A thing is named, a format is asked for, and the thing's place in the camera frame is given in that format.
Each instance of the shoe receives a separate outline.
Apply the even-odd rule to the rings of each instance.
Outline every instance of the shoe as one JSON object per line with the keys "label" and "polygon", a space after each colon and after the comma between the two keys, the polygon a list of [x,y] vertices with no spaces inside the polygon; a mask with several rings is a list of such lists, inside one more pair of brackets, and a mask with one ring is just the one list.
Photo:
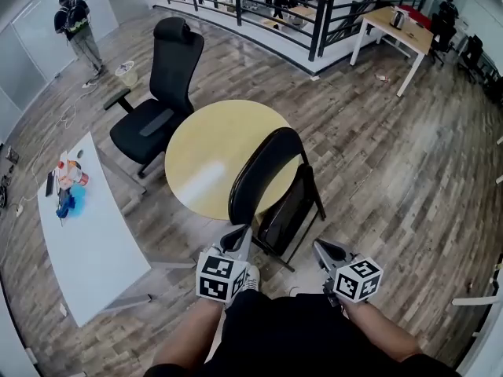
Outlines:
{"label": "shoe", "polygon": [[97,70],[95,70],[94,72],[94,78],[98,78],[101,74],[103,74],[103,71],[105,69],[105,66],[102,64],[100,68],[98,68]]}
{"label": "shoe", "polygon": [[254,291],[259,291],[260,283],[260,271],[257,267],[252,265],[246,274],[246,280],[244,280],[243,291],[246,289],[253,289]]}

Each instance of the black office chair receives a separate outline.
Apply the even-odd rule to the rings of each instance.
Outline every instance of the black office chair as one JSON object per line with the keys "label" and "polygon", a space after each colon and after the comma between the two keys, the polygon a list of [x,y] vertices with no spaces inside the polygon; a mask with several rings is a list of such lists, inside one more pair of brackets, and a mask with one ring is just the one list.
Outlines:
{"label": "black office chair", "polygon": [[194,113],[189,84],[204,47],[202,35],[191,32],[180,17],[165,18],[154,29],[154,57],[148,99],[133,109],[120,91],[104,105],[115,103],[127,112],[110,130],[110,137],[122,153],[142,165],[138,176],[163,151],[178,126]]}
{"label": "black office chair", "polygon": [[[448,53],[452,48],[453,44],[451,39],[456,34],[456,28],[449,25],[444,19],[442,19],[438,14],[433,14],[431,16],[431,33],[433,34],[433,41],[431,42],[430,56],[431,61],[435,63],[435,58],[440,60],[443,66],[444,60],[439,56],[439,52]],[[440,36],[440,40],[437,42],[435,38]]]}
{"label": "black office chair", "polygon": [[[297,155],[303,163],[288,191],[263,215],[257,236],[253,242],[290,271],[293,255],[306,237],[314,220],[321,215],[326,219],[325,209],[314,183],[310,166],[299,135],[289,127],[273,131],[255,150],[236,178],[229,195],[229,219],[233,225],[250,225],[263,193],[278,172]],[[280,256],[292,242],[299,227],[306,219],[313,204],[318,210],[296,248],[285,262]]]}
{"label": "black office chair", "polygon": [[477,35],[470,36],[468,38],[468,48],[461,54],[464,63],[457,64],[457,67],[467,74],[468,80],[472,83],[477,83],[477,75],[482,74],[482,71],[478,67],[480,57],[483,53],[482,46],[482,41]]}

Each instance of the bottle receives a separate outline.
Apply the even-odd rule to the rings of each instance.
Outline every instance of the bottle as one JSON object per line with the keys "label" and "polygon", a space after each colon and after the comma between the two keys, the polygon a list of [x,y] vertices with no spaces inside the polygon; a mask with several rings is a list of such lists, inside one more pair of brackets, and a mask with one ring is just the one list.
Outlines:
{"label": "bottle", "polygon": [[58,172],[58,182],[61,190],[68,190],[73,186],[73,180],[68,177],[68,164],[62,160],[57,163]]}
{"label": "bottle", "polygon": [[89,176],[82,172],[77,166],[71,165],[70,163],[69,165],[70,171],[68,172],[68,178],[79,185],[86,185],[89,181]]}

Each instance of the black folding chair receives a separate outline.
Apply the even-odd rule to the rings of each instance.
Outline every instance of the black folding chair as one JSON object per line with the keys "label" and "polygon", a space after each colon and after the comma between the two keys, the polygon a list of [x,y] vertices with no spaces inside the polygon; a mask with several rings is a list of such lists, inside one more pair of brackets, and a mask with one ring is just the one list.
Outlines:
{"label": "black folding chair", "polygon": [[[273,131],[255,150],[237,176],[229,196],[229,219],[233,225],[250,225],[267,186],[278,172],[297,155],[303,163],[297,168],[296,176],[288,191],[263,214],[257,236],[252,241],[264,252],[290,271],[289,265],[314,220],[320,214],[326,219],[325,209],[314,183],[313,168],[307,160],[299,135],[289,127]],[[285,262],[281,255],[292,242],[313,204],[318,210],[306,232]]]}

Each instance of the power cord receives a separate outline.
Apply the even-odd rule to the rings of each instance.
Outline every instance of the power cord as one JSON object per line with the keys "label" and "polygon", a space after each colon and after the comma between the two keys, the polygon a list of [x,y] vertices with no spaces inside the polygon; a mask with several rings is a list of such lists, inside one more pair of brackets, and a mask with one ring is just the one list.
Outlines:
{"label": "power cord", "polygon": [[[72,126],[73,122],[75,121],[75,117],[77,117],[77,103],[80,100],[82,100],[84,97],[86,97],[87,95],[91,95],[97,89],[97,83],[87,83],[87,85],[88,86],[94,86],[94,88],[92,90],[90,90],[90,91],[88,91],[88,92],[83,93],[82,95],[80,95],[77,99],[75,99],[75,102],[73,104],[71,104],[70,106],[68,106],[64,110],[63,114],[57,120],[57,122],[54,123],[53,128],[47,134],[46,139],[43,141],[42,145],[40,146],[40,149],[39,149],[39,152],[36,155],[35,161],[31,165],[31,174],[33,175],[33,178],[35,179],[35,184],[37,185],[37,189],[36,189],[35,194],[32,197],[29,197],[29,198],[26,198],[25,196],[22,196],[18,204],[15,204],[15,203],[10,204],[9,208],[7,210],[7,213],[9,212],[9,209],[11,207],[16,206],[16,213],[17,213],[17,216],[19,216],[20,213],[18,213],[18,211],[19,210],[22,211],[22,209],[23,209],[23,206],[21,204],[23,202],[29,203],[30,201],[34,200],[37,197],[37,195],[39,194],[40,185],[39,185],[39,181],[37,180],[37,175],[35,174],[35,165],[37,164],[37,162],[40,159],[40,156],[42,155],[42,151],[43,151],[44,147],[46,146],[46,142],[50,139],[50,137],[52,136],[52,134],[55,131],[55,129],[57,128],[57,126],[60,123],[63,123],[64,124],[64,129],[68,130]],[[70,111],[70,109],[73,109],[73,113],[67,117],[67,113]],[[2,260],[0,261],[0,266],[3,265],[3,262],[5,261],[5,259],[7,257],[7,252],[9,251],[9,244],[10,244],[11,237],[13,235],[13,230],[14,230],[14,226],[15,225],[16,225],[16,219],[14,219],[13,225],[10,228],[9,238],[7,239],[6,248],[5,248],[4,254],[2,256]]]}

